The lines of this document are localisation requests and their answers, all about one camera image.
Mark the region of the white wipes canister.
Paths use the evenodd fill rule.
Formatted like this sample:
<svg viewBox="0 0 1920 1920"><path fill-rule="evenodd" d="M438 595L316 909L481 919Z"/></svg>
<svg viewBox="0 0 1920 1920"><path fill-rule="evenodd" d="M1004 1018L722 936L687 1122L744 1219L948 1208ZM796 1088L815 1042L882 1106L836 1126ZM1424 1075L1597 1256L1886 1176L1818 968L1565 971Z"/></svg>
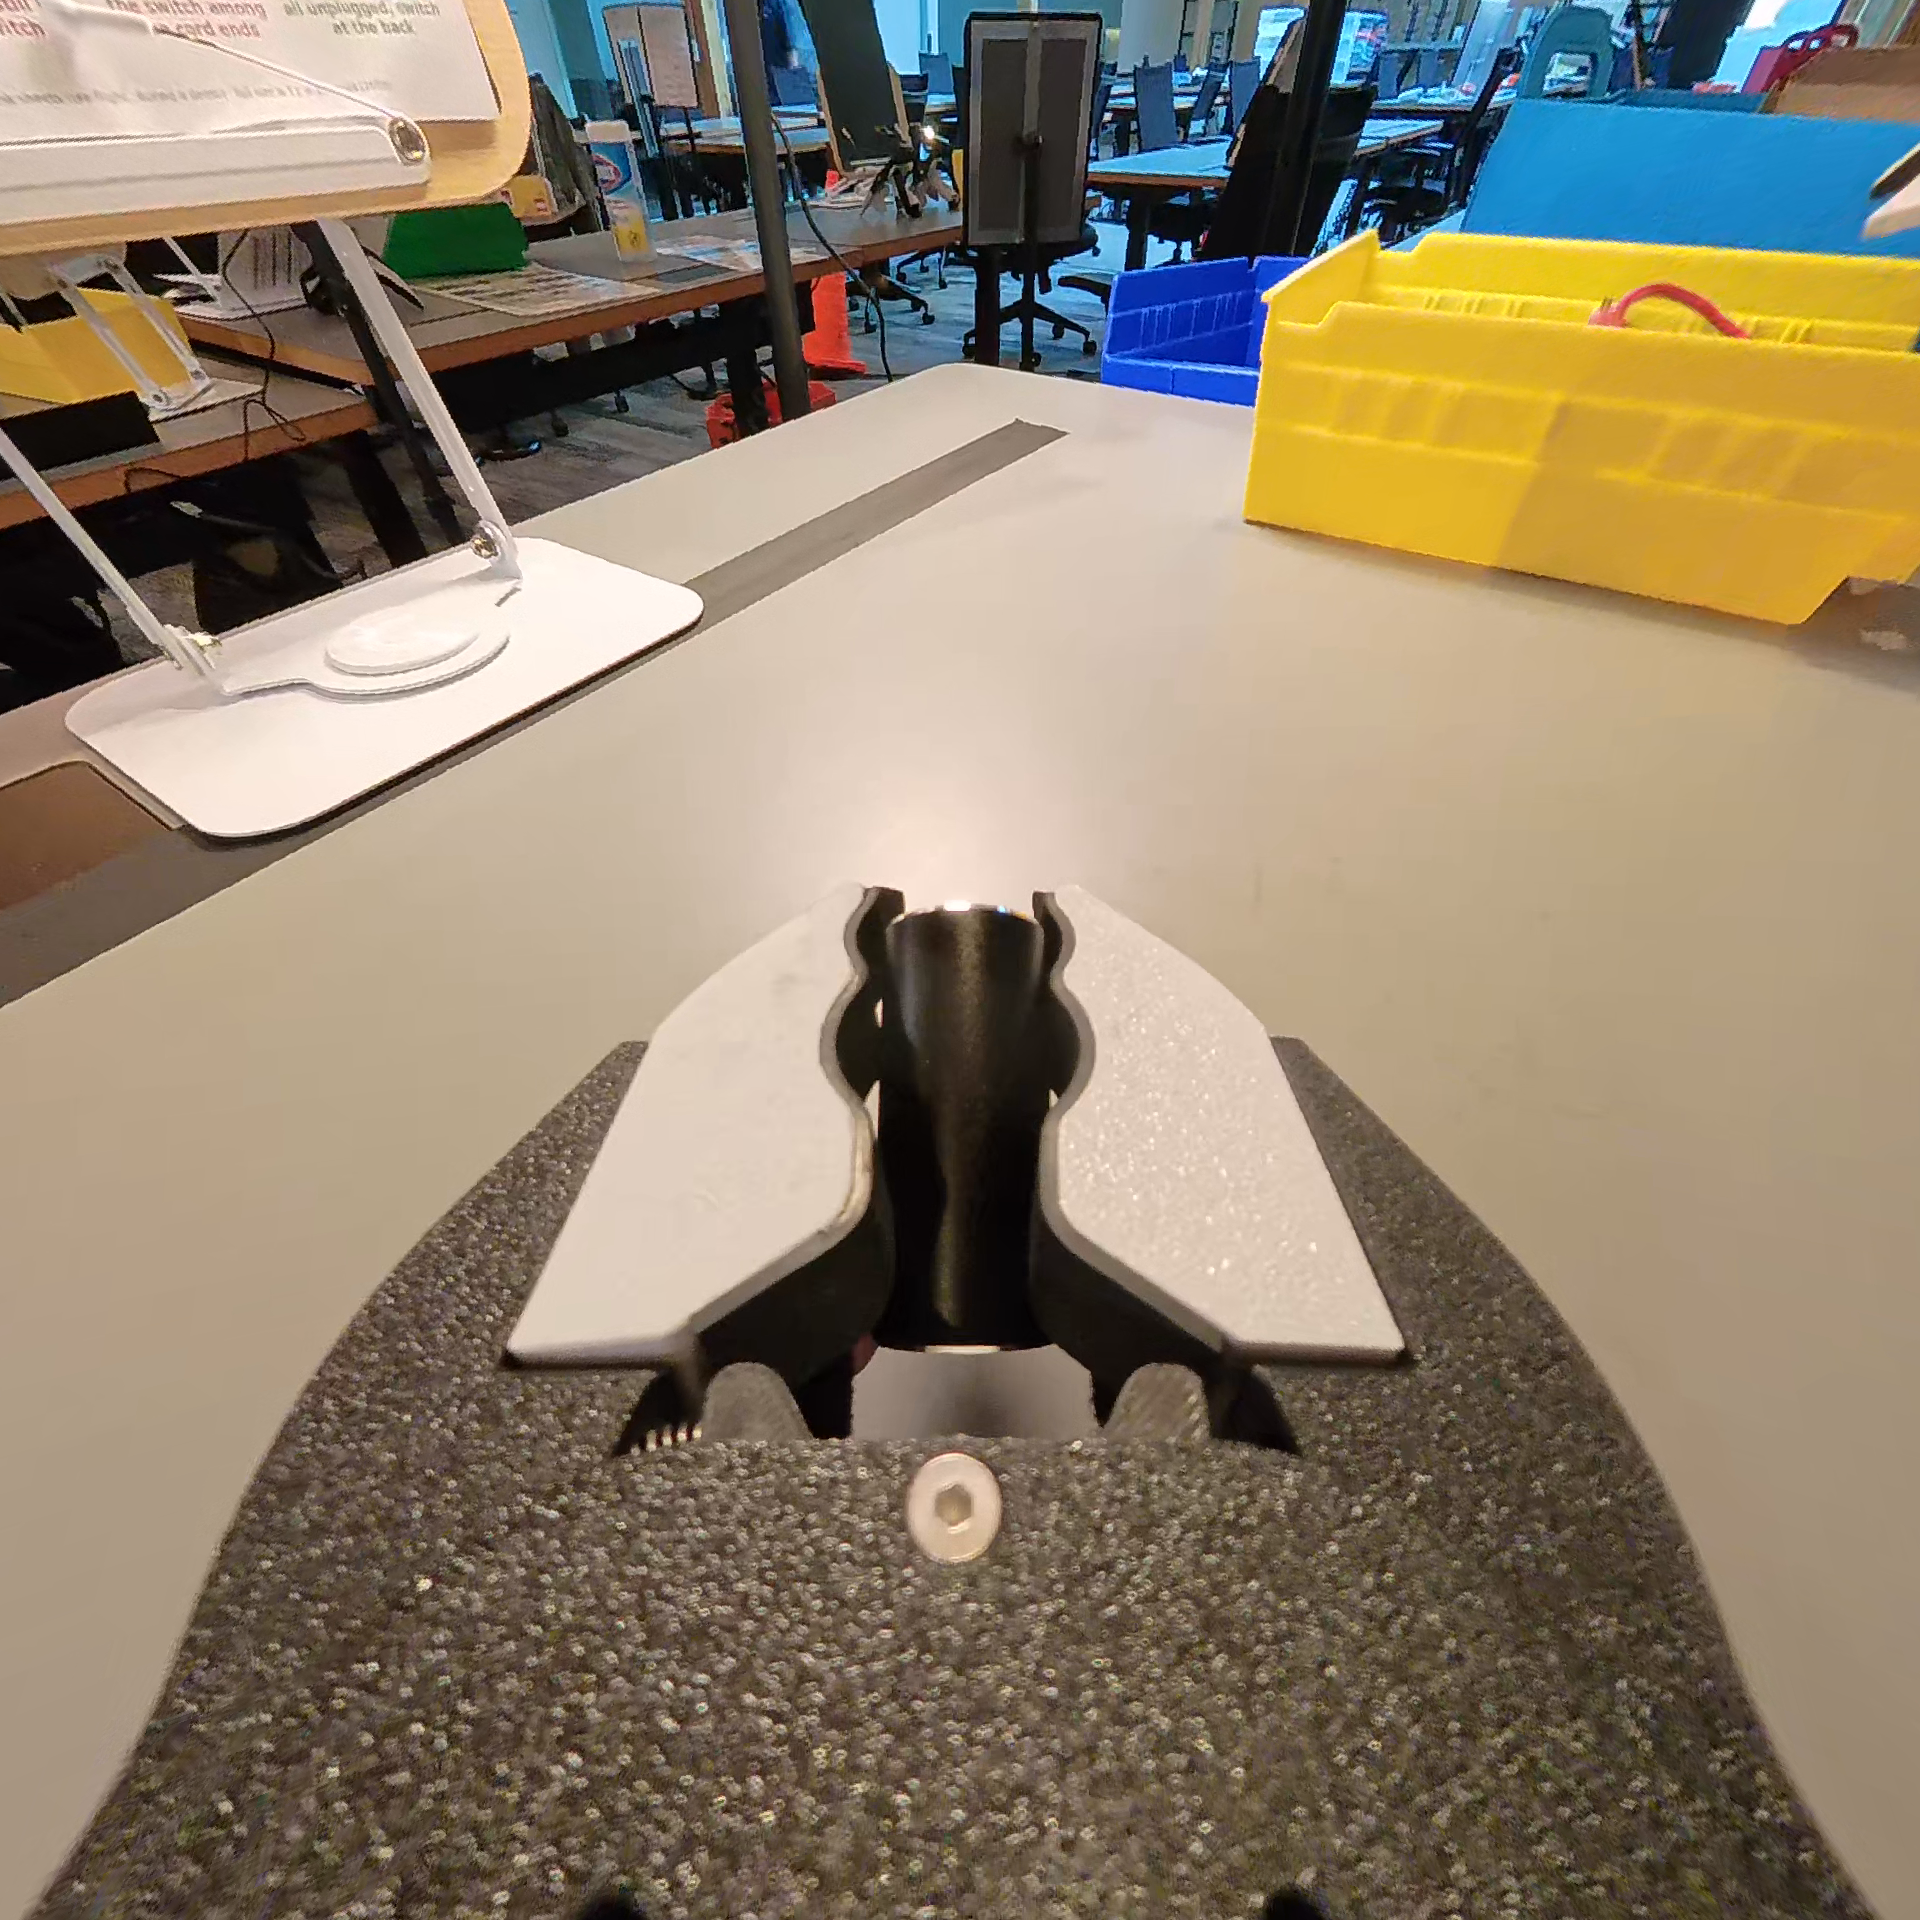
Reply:
<svg viewBox="0 0 1920 1920"><path fill-rule="evenodd" d="M589 119L582 125L582 149L592 163L614 258L621 263L652 258L653 240L634 130L617 119Z"/></svg>

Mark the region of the blue plastic bin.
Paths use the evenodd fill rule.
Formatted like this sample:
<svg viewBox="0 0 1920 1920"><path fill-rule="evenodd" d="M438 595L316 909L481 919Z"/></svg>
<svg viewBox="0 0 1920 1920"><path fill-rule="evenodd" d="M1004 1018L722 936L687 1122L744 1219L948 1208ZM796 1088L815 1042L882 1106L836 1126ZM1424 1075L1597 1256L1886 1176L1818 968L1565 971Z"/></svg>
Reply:
<svg viewBox="0 0 1920 1920"><path fill-rule="evenodd" d="M1249 410L1263 298L1304 263L1303 257L1232 257L1118 275L1100 382Z"/></svg>

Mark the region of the cardboard box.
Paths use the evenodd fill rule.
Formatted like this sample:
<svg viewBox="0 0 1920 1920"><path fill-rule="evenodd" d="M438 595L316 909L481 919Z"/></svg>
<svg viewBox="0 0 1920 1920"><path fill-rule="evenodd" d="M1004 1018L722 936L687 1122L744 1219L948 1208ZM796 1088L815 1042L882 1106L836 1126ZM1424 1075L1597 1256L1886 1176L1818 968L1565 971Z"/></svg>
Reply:
<svg viewBox="0 0 1920 1920"><path fill-rule="evenodd" d="M1761 110L1916 128L1918 47L1831 47L1798 65Z"/></svg>

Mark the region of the light blue panel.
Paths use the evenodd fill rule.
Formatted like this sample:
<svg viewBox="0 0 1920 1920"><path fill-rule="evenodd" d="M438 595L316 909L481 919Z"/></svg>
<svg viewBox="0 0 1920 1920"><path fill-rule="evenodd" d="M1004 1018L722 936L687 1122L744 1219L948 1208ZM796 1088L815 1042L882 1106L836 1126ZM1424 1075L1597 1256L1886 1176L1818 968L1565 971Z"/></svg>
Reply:
<svg viewBox="0 0 1920 1920"><path fill-rule="evenodd" d="M1918 258L1916 232L1865 233L1869 186L1912 146L1916 128L1857 119L1522 102L1460 232Z"/></svg>

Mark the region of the black network switch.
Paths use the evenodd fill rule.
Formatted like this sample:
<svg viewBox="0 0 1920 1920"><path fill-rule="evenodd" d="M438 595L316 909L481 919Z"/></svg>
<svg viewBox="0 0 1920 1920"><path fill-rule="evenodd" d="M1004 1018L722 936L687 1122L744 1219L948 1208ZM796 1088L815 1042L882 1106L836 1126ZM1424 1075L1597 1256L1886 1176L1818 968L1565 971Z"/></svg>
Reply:
<svg viewBox="0 0 1920 1920"><path fill-rule="evenodd" d="M882 934L879 1173L892 1350L1032 1351L1040 1130L1048 1112L1044 934L993 903L942 903Z"/></svg>

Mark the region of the yellow plastic bin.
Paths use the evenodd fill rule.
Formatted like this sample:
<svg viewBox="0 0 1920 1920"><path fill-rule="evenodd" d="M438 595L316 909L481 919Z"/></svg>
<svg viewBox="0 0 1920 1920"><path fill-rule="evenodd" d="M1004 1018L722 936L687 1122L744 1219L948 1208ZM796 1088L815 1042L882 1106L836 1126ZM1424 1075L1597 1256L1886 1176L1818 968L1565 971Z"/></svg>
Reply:
<svg viewBox="0 0 1920 1920"><path fill-rule="evenodd" d="M1242 517L1798 626L1918 563L1912 258L1373 233L1263 298Z"/></svg>

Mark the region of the black metal pole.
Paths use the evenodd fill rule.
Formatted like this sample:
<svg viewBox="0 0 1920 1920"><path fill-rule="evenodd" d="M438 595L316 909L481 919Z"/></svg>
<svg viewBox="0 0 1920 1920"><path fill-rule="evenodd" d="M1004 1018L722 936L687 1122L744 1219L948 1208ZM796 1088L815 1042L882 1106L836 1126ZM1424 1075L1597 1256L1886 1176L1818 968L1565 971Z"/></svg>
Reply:
<svg viewBox="0 0 1920 1920"><path fill-rule="evenodd" d="M774 397L781 423L790 425L810 411L813 374L804 350L810 321L808 285L797 277L786 219L783 145L766 72L760 9L757 3L724 3L722 15L762 275Z"/></svg>

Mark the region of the black monitor on stand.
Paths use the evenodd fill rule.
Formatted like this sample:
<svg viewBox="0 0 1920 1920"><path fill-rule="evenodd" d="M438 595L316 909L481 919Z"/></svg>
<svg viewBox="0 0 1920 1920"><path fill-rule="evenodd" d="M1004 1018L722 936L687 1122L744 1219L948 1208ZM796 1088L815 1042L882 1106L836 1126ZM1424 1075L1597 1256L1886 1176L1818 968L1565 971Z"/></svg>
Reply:
<svg viewBox="0 0 1920 1920"><path fill-rule="evenodd" d="M966 17L966 249L1079 249L1103 32L1097 13Z"/></svg>

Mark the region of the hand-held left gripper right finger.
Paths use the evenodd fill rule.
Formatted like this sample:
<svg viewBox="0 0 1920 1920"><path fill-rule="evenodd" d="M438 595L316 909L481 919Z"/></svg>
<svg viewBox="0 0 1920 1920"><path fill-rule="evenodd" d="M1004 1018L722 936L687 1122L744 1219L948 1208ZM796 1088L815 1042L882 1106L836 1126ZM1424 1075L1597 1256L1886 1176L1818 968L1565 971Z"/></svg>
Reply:
<svg viewBox="0 0 1920 1920"><path fill-rule="evenodd" d="M1391 1367L1399 1317L1274 1041L1182 949L1080 885L1036 896L1058 1087L1031 1312L1100 1391L1268 1362Z"/></svg>

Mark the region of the small yellow bin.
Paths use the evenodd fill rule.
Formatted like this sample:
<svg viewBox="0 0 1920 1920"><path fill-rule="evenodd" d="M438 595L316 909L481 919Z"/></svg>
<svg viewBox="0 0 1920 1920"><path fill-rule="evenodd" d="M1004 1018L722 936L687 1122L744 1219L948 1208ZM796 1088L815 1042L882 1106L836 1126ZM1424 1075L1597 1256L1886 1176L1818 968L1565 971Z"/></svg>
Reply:
<svg viewBox="0 0 1920 1920"><path fill-rule="evenodd" d="M178 315L146 298L81 289L78 314L58 296L47 315L24 318L24 304L5 304L2 393L69 405L136 397L141 382L170 392L194 362Z"/></svg>

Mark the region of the green plastic bin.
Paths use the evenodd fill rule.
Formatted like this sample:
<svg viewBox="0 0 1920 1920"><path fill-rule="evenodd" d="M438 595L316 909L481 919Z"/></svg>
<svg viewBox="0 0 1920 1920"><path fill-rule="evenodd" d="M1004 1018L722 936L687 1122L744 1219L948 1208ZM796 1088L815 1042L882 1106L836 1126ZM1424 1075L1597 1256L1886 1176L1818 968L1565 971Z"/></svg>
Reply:
<svg viewBox="0 0 1920 1920"><path fill-rule="evenodd" d="M518 272L528 238L503 200L444 209L408 209L391 218L378 262L404 281Z"/></svg>

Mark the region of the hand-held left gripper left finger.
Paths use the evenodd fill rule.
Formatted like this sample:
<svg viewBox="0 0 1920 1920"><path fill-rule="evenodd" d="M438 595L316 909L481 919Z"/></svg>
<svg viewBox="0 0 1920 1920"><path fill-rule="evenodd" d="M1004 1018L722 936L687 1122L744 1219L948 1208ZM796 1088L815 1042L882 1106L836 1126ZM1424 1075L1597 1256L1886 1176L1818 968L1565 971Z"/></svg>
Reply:
<svg viewBox="0 0 1920 1920"><path fill-rule="evenodd" d="M873 1334L893 1231L879 1080L893 887L839 885L656 1029L506 1339L522 1369L736 1362L789 1385Z"/></svg>

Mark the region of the orange traffic cone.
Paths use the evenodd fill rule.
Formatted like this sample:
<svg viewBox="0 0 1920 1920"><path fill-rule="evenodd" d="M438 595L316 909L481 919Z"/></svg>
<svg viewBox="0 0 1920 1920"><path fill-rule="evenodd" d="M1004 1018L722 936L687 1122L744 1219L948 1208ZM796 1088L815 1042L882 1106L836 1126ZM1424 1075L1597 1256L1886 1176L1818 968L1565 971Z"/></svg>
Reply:
<svg viewBox="0 0 1920 1920"><path fill-rule="evenodd" d="M848 315L848 275L829 272L806 285L808 325L801 331L801 362L821 382L868 378L868 363L854 353Z"/></svg>

